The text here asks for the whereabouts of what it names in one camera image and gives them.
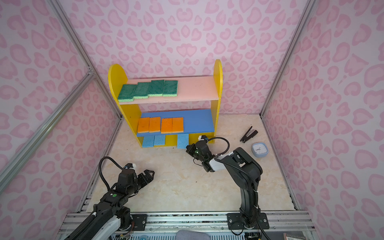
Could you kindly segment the blue sponge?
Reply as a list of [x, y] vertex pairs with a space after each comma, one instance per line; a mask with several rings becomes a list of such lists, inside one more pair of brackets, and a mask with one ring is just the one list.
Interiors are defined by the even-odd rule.
[[189, 134], [178, 134], [177, 136], [177, 148], [186, 149], [189, 145]]
[[166, 144], [165, 135], [157, 135], [154, 138], [154, 146], [164, 146]]
[[154, 147], [154, 142], [155, 142], [155, 137], [154, 136], [145, 136], [143, 138], [143, 148], [153, 148]]

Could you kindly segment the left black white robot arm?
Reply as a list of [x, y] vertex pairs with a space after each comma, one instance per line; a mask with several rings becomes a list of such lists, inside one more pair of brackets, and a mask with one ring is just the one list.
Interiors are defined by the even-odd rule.
[[139, 175], [126, 168], [118, 181], [94, 205], [92, 213], [68, 236], [67, 240], [106, 240], [117, 230], [132, 230], [134, 221], [130, 209], [125, 207], [129, 198], [136, 195], [154, 179], [155, 172], [145, 170]]

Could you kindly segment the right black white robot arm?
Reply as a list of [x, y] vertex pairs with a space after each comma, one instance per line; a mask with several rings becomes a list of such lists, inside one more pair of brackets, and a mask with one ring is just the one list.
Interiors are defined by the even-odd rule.
[[[226, 149], [219, 154], [212, 154], [208, 143], [212, 140], [223, 140], [227, 143]], [[240, 188], [241, 206], [240, 214], [234, 220], [229, 219], [229, 229], [241, 227], [245, 229], [258, 229], [264, 232], [269, 229], [267, 215], [261, 212], [259, 206], [258, 186], [263, 169], [243, 148], [238, 147], [232, 152], [230, 142], [222, 137], [205, 138], [186, 146], [186, 153], [193, 160], [201, 162], [200, 166], [206, 172], [227, 170], [235, 184]]]

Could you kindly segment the orange sponge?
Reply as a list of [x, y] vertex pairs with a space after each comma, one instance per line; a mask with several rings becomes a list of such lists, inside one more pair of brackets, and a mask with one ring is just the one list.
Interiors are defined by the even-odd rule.
[[161, 131], [161, 117], [150, 118], [149, 133], [158, 133]]
[[137, 133], [138, 134], [148, 133], [149, 127], [150, 127], [150, 118], [140, 118], [138, 123]]
[[184, 132], [184, 118], [178, 117], [173, 118], [172, 133], [183, 133]]
[[172, 133], [172, 131], [173, 131], [173, 119], [172, 118], [162, 119], [161, 133], [170, 134]]

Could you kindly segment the green sponge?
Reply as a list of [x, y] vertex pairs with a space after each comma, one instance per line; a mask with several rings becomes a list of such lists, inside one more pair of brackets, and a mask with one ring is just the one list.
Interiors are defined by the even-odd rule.
[[150, 82], [137, 83], [134, 91], [134, 99], [147, 99], [149, 97]]
[[176, 97], [178, 95], [178, 81], [165, 80], [163, 97]]
[[137, 85], [125, 84], [122, 86], [120, 94], [118, 96], [119, 103], [133, 102], [134, 93]]
[[149, 97], [162, 97], [164, 90], [164, 80], [152, 80], [150, 82], [148, 96]]

